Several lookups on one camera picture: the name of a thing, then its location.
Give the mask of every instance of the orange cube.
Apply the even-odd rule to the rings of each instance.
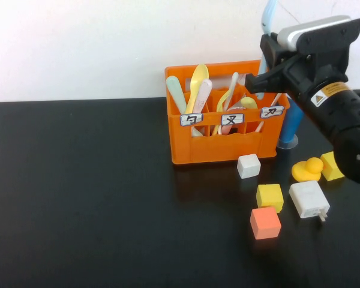
[[[255,239],[277,237],[281,229],[280,220],[272,206],[253,209],[250,221]]]

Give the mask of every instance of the cube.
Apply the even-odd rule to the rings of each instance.
[[[340,172],[340,169],[337,167],[333,151],[323,154],[320,159],[324,164],[322,173],[327,181],[344,177],[344,175]]]
[[[300,218],[326,215],[329,210],[329,203],[317,181],[293,184],[289,194]]]
[[[256,154],[240,156],[238,171],[241,179],[257,176],[260,173],[260,161]]]
[[[257,207],[269,207],[275,208],[279,213],[284,204],[283,194],[279,184],[259,185],[256,192]]]
[[[280,220],[273,207],[253,209],[250,222],[257,240],[277,237],[281,229]]]

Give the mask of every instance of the label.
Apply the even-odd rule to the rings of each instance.
[[[329,85],[326,85],[324,88],[322,88],[323,93],[330,97],[336,93],[339,93],[341,91],[350,90],[347,85],[345,85],[344,82],[335,82]]]
[[[311,102],[316,106],[319,107],[321,104],[324,103],[325,100],[327,100],[328,97],[321,91],[318,90],[316,94],[314,94],[311,98]]]
[[[262,112],[260,114],[261,118],[269,118],[272,116],[280,116],[283,114],[284,107],[283,106],[271,106],[262,108]]]
[[[329,85],[326,85],[321,90],[317,91],[311,98],[311,102],[319,107],[321,104],[325,102],[329,97],[335,95],[336,93],[350,90],[344,82],[335,82]]]
[[[180,123],[182,126],[189,126],[203,121],[203,114],[185,114],[180,116]]]
[[[225,114],[221,117],[221,125],[233,125],[244,122],[244,114]]]

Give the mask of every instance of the white wall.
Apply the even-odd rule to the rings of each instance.
[[[164,68],[260,58],[266,0],[0,0],[0,101],[159,97]],[[279,0],[274,31],[360,0]],[[350,85],[360,88],[360,37]]]

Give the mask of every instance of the rubber duck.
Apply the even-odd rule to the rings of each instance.
[[[293,165],[292,176],[298,182],[318,181],[320,180],[323,167],[323,161],[313,157]]]

